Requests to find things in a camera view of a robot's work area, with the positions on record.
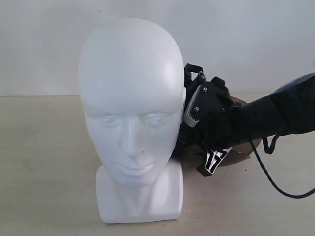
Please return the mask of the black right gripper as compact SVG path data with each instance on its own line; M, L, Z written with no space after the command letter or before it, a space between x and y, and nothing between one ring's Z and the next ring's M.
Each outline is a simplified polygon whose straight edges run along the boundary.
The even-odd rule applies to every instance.
M183 115L183 156L197 164L204 177L212 176L232 150L215 138L227 130L225 112L234 102L225 82L214 77L206 81L202 76L185 81L187 98Z

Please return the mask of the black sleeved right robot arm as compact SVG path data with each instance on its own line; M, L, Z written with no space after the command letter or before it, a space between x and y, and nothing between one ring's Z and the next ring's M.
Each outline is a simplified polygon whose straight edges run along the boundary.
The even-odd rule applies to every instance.
M221 148L262 139L264 151L272 154L279 137L314 131L315 75L303 75L229 116L231 129L219 138Z

